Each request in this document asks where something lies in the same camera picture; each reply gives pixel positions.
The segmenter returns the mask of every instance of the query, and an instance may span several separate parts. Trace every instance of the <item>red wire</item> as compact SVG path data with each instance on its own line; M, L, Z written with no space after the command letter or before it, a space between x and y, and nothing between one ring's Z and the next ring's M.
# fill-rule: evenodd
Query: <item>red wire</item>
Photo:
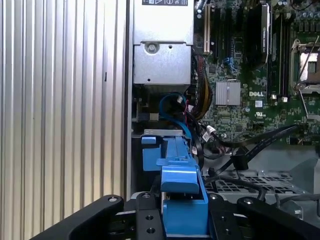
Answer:
M189 103L189 100L186 100L186 101L185 101L185 108L184 108L184 112L183 112L183 114L184 114L184 121L185 121L185 124L186 124L187 127L189 127L189 126L188 126L188 121L187 121L188 103Z

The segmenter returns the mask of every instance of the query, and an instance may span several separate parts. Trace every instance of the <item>warning label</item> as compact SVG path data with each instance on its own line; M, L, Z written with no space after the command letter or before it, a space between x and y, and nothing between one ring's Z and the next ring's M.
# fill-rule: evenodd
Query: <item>warning label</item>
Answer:
M142 5L188 6L188 0L142 0Z

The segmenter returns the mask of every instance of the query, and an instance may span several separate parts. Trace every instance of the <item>ram slot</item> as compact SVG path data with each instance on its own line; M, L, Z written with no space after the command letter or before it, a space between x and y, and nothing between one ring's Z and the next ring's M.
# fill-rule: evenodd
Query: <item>ram slot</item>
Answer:
M290 84L290 52L291 52L291 38L290 30L294 18L283 18L282 24L282 39L281 39L281 78L280 78L280 96L282 102L289 100L289 84Z
M231 31L232 31L232 9L225 10L224 19L224 56L231 57Z
M221 10L220 8L214 8L213 14L210 15L211 18L211 28L210 28L210 50L212 51L212 56L214 61L219 59L219 37L220 37L220 24L221 24Z
M280 96L281 85L281 60L282 60L282 15L275 17L272 21L272 53L268 61L267 94L270 99L276 101Z

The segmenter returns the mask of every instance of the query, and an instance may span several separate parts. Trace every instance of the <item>blue drive bracket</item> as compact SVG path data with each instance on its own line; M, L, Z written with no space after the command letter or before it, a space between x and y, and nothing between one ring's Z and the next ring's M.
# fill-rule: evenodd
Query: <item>blue drive bracket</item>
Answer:
M208 196L199 170L197 177L199 194L191 195L191 199L163 201L163 225L167 235L190 237L208 234Z
M166 234L208 233L208 196L188 141L181 136L142 137L143 170L161 170L161 192L182 194L163 201Z
M189 152L188 142L181 136L164 138L167 141L166 158L159 158L161 192L198 194L197 163Z

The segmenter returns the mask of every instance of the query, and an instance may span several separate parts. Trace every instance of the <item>silver metal side panel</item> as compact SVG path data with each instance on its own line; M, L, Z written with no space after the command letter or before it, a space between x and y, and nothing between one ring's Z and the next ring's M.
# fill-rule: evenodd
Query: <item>silver metal side panel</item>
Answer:
M125 194L125 34L125 0L0 1L0 240Z

